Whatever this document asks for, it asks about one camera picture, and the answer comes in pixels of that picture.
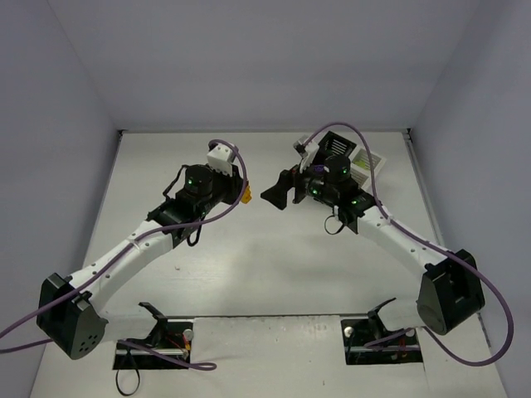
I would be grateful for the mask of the yellow green purple lego stack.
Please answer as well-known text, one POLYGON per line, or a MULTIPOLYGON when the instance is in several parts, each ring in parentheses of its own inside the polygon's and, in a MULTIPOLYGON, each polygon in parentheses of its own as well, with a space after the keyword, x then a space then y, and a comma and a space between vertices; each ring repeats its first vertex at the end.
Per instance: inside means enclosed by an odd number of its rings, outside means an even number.
POLYGON ((248 204, 252 200, 251 187, 246 186, 246 189, 241 197, 242 204, 248 204))

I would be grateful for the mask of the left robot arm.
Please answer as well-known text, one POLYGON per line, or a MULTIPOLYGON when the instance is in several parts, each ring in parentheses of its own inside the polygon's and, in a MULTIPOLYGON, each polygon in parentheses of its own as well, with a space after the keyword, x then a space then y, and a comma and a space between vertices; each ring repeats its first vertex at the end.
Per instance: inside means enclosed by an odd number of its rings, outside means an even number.
POLYGON ((129 339, 154 345, 167 317, 152 304, 140 302, 147 312, 112 315, 110 299, 134 276, 211 223, 209 213, 219 204, 232 211, 248 187, 247 170, 223 162, 184 168, 183 188, 150 211, 144 221, 115 248, 91 265, 66 277, 50 275, 41 285, 37 326, 71 360, 86 357, 102 342, 129 339))

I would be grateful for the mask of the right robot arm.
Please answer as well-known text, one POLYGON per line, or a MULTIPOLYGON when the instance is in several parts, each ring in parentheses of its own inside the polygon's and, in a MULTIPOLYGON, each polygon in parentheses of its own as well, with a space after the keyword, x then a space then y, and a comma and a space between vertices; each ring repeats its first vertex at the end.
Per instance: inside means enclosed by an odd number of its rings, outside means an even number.
POLYGON ((471 254, 460 250, 446 257, 444 248, 429 248, 399 231, 353 179, 346 156, 329 156, 321 167, 284 170, 261 198, 283 210, 289 191, 295 193, 294 203, 310 197, 331 208, 344 228, 378 245, 418 282, 416 299, 390 298, 368 312, 384 330, 426 327, 444 336, 484 306, 480 280, 461 265, 475 265, 471 254))

